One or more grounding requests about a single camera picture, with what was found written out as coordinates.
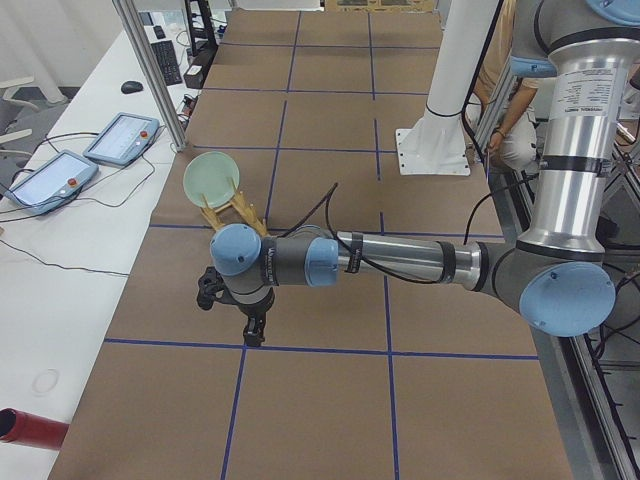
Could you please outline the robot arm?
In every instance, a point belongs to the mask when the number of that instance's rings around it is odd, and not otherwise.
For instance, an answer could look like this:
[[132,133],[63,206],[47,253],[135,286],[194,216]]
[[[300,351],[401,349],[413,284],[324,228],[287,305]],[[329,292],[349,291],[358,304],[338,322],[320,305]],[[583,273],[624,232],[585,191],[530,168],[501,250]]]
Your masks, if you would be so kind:
[[611,168],[627,75],[639,56],[635,1],[523,1],[511,65],[556,79],[533,216],[514,244],[403,240],[298,227],[260,237],[242,224],[219,230],[198,304],[246,316],[244,341],[263,342],[279,285],[329,286],[339,273],[374,270],[415,284],[457,283],[493,296],[532,327],[574,337],[602,324],[616,301],[596,225]]

